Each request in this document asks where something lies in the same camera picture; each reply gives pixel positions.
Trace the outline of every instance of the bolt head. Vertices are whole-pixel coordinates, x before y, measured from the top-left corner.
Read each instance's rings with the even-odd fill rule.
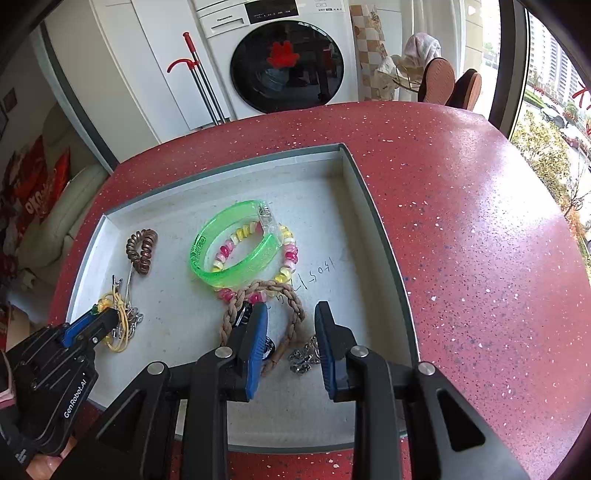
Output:
[[[351,347],[351,354],[359,358],[369,355],[369,350],[362,345],[355,345]]]
[[[216,357],[218,358],[229,358],[232,354],[232,349],[228,346],[220,346],[216,348]]]
[[[152,362],[148,365],[148,373],[150,375],[160,375],[164,372],[164,364],[162,362]]]
[[[418,365],[418,371],[420,371],[423,375],[433,375],[435,373],[435,365],[429,362],[421,362]]]

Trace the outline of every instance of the spiral cord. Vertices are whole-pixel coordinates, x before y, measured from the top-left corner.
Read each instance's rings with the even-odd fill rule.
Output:
[[[127,240],[125,245],[125,252],[127,258],[131,261],[134,270],[140,275],[147,275],[150,271],[150,264],[152,261],[152,250],[158,240],[158,234],[148,228],[141,232],[135,232]]]

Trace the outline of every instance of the picture frame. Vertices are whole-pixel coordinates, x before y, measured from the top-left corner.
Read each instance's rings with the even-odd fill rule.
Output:
[[[4,111],[4,107],[0,105],[0,140],[4,136],[4,132],[6,131],[6,127],[8,125],[8,115]]]
[[[10,89],[3,99],[4,102],[4,110],[6,113],[10,113],[10,110],[16,107],[17,105],[17,93],[15,92],[14,88]]]

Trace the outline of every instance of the floor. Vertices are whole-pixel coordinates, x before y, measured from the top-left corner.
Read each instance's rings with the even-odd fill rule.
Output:
[[[32,288],[25,287],[21,273],[8,287],[2,289],[2,300],[17,306],[35,325],[46,325],[55,287],[35,279]]]

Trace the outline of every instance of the building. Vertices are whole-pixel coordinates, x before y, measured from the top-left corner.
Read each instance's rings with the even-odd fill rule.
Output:
[[[550,86],[565,105],[580,90],[581,78],[568,55],[544,24],[530,15],[530,78],[534,71],[540,83]]]

